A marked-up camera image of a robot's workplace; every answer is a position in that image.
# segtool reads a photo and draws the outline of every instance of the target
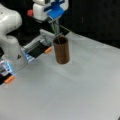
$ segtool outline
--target white tabletop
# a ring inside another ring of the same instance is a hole
[[[71,61],[54,50],[0,87],[0,120],[118,120],[120,50],[69,33]]]

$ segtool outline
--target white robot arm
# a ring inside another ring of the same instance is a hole
[[[21,25],[22,19],[19,13],[0,4],[0,47],[4,51],[5,60],[11,63],[13,71],[18,71],[27,64],[18,40],[7,35]]]
[[[68,9],[68,0],[33,0],[33,17],[45,21],[48,17],[56,19]]]

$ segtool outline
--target brown cylinder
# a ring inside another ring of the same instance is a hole
[[[66,64],[70,60],[68,39],[58,36],[53,41],[56,60],[59,64]]]

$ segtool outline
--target white table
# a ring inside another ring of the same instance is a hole
[[[69,33],[71,61],[54,50],[0,87],[0,120],[118,120],[120,50]]]

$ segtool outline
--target black object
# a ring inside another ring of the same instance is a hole
[[[0,74],[0,85],[2,85],[5,82],[5,80],[8,79],[11,75],[11,73],[8,73],[6,76]]]
[[[50,0],[45,0],[45,4],[47,4],[47,3],[49,3],[50,2]]]
[[[35,47],[30,52],[28,52],[28,54],[31,55],[34,58],[37,58],[39,55],[44,53],[44,51],[48,48],[49,48],[49,46],[45,46],[45,45],[43,45],[42,43],[39,42],[38,46]]]
[[[0,58],[3,56],[4,52],[2,50],[2,48],[0,47]]]

